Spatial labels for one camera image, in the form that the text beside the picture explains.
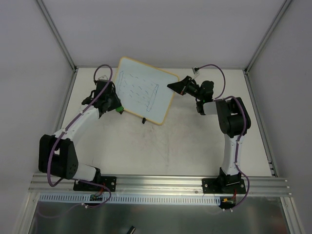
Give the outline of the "green whiteboard eraser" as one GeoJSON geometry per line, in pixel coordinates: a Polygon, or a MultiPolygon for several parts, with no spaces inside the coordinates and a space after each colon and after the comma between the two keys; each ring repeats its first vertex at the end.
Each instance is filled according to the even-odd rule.
{"type": "Polygon", "coordinates": [[[115,109],[116,112],[118,112],[119,114],[122,114],[124,112],[124,108],[123,106],[119,106],[115,109]]]}

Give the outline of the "yellow framed whiteboard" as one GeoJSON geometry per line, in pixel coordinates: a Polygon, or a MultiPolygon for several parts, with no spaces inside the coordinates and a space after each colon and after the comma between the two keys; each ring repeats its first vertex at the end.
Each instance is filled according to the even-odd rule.
{"type": "Polygon", "coordinates": [[[154,124],[163,124],[174,92],[168,84],[179,76],[128,57],[122,57],[114,84],[124,110],[154,124]]]}

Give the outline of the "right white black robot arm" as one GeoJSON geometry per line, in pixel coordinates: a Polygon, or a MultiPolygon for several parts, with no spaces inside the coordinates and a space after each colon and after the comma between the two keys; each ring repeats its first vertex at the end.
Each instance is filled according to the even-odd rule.
{"type": "Polygon", "coordinates": [[[190,76],[182,81],[170,83],[167,87],[179,95],[189,94],[195,97],[199,114],[217,115],[220,130],[224,134],[224,158],[219,175],[210,182],[203,179],[203,192],[232,193],[244,188],[239,162],[241,145],[251,127],[251,119],[242,99],[230,96],[213,100],[214,83],[206,80],[198,85],[190,76]]]}

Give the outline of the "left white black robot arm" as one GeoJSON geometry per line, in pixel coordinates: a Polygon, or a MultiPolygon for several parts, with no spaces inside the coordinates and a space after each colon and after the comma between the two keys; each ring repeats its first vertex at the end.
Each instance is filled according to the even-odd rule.
{"type": "Polygon", "coordinates": [[[109,111],[123,112],[121,101],[112,81],[99,80],[96,89],[85,98],[68,125],[39,141],[39,171],[61,179],[84,180],[90,190],[101,187],[100,169],[78,161],[75,146],[87,128],[109,111]]]}

